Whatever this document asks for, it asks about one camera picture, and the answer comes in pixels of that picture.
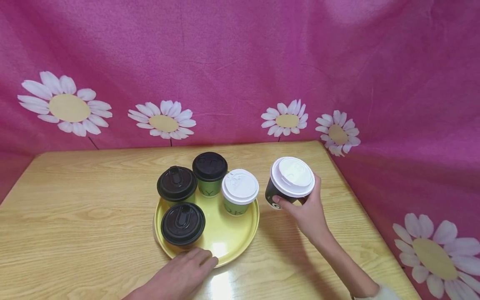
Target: white lid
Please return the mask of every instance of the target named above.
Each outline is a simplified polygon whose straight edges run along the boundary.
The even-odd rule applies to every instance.
[[[281,157],[273,163],[270,178],[275,187],[290,197],[305,197],[315,185],[315,176],[310,167],[295,157]]]
[[[257,178],[244,169],[235,169],[222,180],[222,194],[233,204],[252,203],[257,198],[258,191]]]

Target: yellow flower center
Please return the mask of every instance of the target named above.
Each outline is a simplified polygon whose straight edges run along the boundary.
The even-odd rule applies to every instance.
[[[54,96],[48,109],[55,117],[67,122],[81,122],[90,116],[90,108],[79,97],[70,94]]]
[[[285,128],[297,127],[300,122],[300,118],[295,115],[280,115],[275,119],[278,126]]]
[[[148,119],[148,122],[150,123],[150,125],[155,127],[155,129],[158,129],[163,132],[174,132],[179,128],[178,122],[169,116],[163,116],[163,115],[153,116],[150,119]]]
[[[433,240],[415,239],[413,250],[421,263],[441,279],[454,280],[458,277],[458,271],[448,254]]]
[[[343,145],[348,142],[348,135],[343,131],[343,129],[337,124],[333,124],[328,129],[328,136],[337,144]]]

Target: sleeve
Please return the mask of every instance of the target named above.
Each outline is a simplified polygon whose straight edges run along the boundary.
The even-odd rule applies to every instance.
[[[400,300],[400,298],[385,286],[380,286],[380,291],[375,297],[353,298],[354,300]]]

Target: wooden table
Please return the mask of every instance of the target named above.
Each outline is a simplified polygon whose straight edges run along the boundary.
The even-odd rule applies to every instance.
[[[0,206],[0,299],[121,299],[168,262],[155,243],[158,176],[217,151],[260,183],[249,248],[216,269],[198,299],[349,299],[285,212],[262,198],[276,158],[296,156],[323,179],[328,224],[374,280],[419,299],[319,142],[52,152],[38,156]]]

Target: cup lid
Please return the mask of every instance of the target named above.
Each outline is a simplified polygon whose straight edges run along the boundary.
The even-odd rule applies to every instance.
[[[257,178],[244,169],[231,171],[222,181],[224,197],[234,204],[245,205],[253,202],[257,198],[258,191]]]
[[[227,173],[227,161],[218,153],[205,152],[192,163],[192,170],[198,179],[206,182],[221,180]]]
[[[290,197],[305,197],[315,185],[310,167],[301,159],[281,157],[270,169],[270,178],[275,187]]]
[[[162,218],[163,237],[176,246],[194,243],[205,228],[205,215],[201,208],[193,203],[180,203],[171,207]]]
[[[184,167],[169,167],[158,178],[156,189],[167,201],[182,201],[190,197],[197,188],[197,178]]]

